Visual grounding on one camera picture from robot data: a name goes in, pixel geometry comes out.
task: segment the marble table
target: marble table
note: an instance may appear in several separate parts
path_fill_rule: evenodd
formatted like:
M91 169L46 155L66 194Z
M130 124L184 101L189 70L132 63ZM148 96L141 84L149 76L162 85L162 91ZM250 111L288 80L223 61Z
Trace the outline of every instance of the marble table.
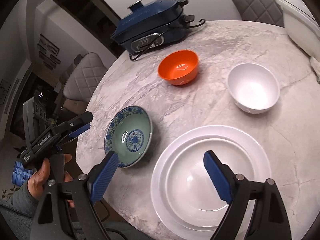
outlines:
M175 87L157 75L160 61L179 49L199 56L199 74ZM226 89L229 70L243 62L270 69L281 86L279 102L269 112L239 110ZM265 149L272 175L288 213L292 239L300 240L320 210L320 86L308 56L284 28L247 21L211 21L181 43L143 55L136 62L125 52L101 80L87 110L94 119L79 137L76 161L83 172L105 156L104 136L123 107L142 106L154 133L142 160L117 169L104 198L133 226L156 240L180 239L159 220L150 197L153 168L162 151L193 128L223 124L253 136Z

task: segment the hand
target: hand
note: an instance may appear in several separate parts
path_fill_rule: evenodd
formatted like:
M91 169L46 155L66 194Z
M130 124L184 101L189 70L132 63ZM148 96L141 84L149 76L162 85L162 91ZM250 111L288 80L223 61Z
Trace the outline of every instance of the hand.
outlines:
M64 162L68 163L71 161L72 155L65 154L64 155ZM48 158L44 158L42 162L42 166L35 174L33 174L30 179L28 180L28 190L35 199L40 200L41 195L43 193L43 185L47 182L50 175L50 163ZM64 181L72 181L73 178L70 176L69 173L65 171L64 173ZM75 207L72 200L68 200L71 207Z

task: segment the quilted upholstery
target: quilted upholstery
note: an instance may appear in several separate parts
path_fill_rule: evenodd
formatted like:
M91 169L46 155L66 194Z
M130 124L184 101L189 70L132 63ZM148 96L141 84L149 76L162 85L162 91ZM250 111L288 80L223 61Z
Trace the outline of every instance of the quilted upholstery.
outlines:
M280 6L275 0L232 0L244 21L284 27Z
M100 57L96 53L88 53L70 75L63 95L71 100L89 102L106 72Z

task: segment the blue floral patterned bowl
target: blue floral patterned bowl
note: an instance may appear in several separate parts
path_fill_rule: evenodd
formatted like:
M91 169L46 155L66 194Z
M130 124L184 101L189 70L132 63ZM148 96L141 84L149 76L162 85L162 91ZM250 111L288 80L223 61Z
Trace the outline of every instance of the blue floral patterned bowl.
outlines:
M128 106L111 120L104 139L104 151L115 151L119 168L137 163L146 153L152 135L152 122L140 106Z

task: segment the metal screw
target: metal screw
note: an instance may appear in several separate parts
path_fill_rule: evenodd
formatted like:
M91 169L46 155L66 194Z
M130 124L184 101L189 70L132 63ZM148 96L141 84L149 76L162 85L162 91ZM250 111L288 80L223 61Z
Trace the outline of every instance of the metal screw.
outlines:
M55 181L54 179L50 179L50 180L48 181L48 185L49 185L49 186L53 186L54 184L56 184L56 181Z
M237 180L244 180L244 176L242 174L236 174L236 179Z
M80 174L79 176L78 176L78 179L79 180L85 180L87 178L87 175L86 174Z
M273 185L275 183L275 181L273 179L267 179L267 182L269 185Z

